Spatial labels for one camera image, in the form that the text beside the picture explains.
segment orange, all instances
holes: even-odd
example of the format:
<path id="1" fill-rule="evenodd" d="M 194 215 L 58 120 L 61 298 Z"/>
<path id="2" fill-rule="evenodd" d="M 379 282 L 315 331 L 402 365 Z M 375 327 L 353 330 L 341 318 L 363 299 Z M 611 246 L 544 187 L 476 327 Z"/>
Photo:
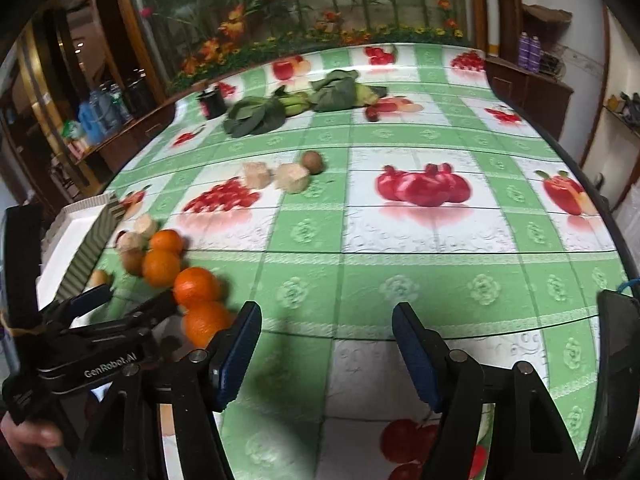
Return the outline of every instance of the orange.
<path id="1" fill-rule="evenodd" d="M 151 250 L 142 262 L 142 276 L 155 288 L 172 286 L 180 273 L 180 258 L 169 251 Z"/>
<path id="2" fill-rule="evenodd" d="M 182 318 L 182 330 L 197 348 L 206 348 L 216 332 L 229 328 L 233 319 L 222 303 L 193 303 Z"/>
<path id="3" fill-rule="evenodd" d="M 149 240 L 149 249 L 180 254 L 184 249 L 184 243 L 182 237 L 173 229 L 162 229 Z"/>
<path id="4" fill-rule="evenodd" d="M 174 298 L 186 308 L 199 301 L 216 301 L 220 299 L 220 283 L 207 269 L 189 267 L 174 281 Z"/>

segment human hand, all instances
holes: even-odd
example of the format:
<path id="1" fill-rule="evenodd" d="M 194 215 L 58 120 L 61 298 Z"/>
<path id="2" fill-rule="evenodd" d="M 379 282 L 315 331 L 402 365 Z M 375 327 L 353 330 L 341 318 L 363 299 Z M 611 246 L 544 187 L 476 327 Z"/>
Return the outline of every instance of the human hand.
<path id="1" fill-rule="evenodd" d="M 62 433 L 52 422 L 27 420 L 16 426 L 7 412 L 0 422 L 0 431 L 33 480 L 60 478 L 60 473 L 46 452 L 47 448 L 61 446 L 63 443 Z"/>

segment screw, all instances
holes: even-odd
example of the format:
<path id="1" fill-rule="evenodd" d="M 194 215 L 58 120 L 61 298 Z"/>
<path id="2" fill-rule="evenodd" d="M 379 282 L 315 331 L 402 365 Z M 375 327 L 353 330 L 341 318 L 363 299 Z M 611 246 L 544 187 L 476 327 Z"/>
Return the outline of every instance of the screw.
<path id="1" fill-rule="evenodd" d="M 130 363 L 122 369 L 122 373 L 125 377 L 131 377 L 140 371 L 140 365 L 136 363 Z"/>
<path id="2" fill-rule="evenodd" d="M 457 363 L 463 363 L 469 355 L 464 350 L 452 350 L 449 352 L 449 358 Z"/>
<path id="3" fill-rule="evenodd" d="M 204 359 L 207 358 L 209 354 L 207 354 L 206 350 L 203 349 L 197 349 L 197 350 L 192 350 L 191 352 L 189 352 L 189 361 L 191 361 L 192 363 L 199 363 L 204 361 Z"/>
<path id="4" fill-rule="evenodd" d="M 519 361 L 517 366 L 518 370 L 525 375 L 533 373 L 533 366 L 526 361 Z"/>

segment blue cable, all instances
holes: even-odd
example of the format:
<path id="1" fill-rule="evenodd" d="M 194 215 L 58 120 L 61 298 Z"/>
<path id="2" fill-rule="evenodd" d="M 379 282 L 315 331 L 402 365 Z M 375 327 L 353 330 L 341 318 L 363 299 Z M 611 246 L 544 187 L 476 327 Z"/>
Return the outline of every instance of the blue cable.
<path id="1" fill-rule="evenodd" d="M 618 290 L 616 291 L 618 294 L 622 294 L 624 292 L 624 290 L 628 287 L 631 286 L 635 283 L 640 283 L 640 278 L 634 278 L 632 280 L 629 280 L 628 282 L 623 283 L 622 285 L 620 285 L 618 287 Z"/>

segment purple bottle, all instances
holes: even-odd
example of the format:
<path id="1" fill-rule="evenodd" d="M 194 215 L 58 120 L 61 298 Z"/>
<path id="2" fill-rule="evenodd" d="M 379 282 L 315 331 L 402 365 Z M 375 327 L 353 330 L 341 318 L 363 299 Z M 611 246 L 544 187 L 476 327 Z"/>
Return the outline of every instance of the purple bottle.
<path id="1" fill-rule="evenodd" d="M 518 66 L 526 70 L 529 67 L 529 50 L 531 48 L 531 40 L 526 32 L 520 35 L 518 40 Z"/>
<path id="2" fill-rule="evenodd" d="M 529 49 L 529 66 L 527 67 L 530 72 L 537 74 L 540 72 L 540 56 L 542 55 L 542 47 L 540 47 L 540 40 L 537 36 L 534 36 L 531 40 L 531 48 Z"/>

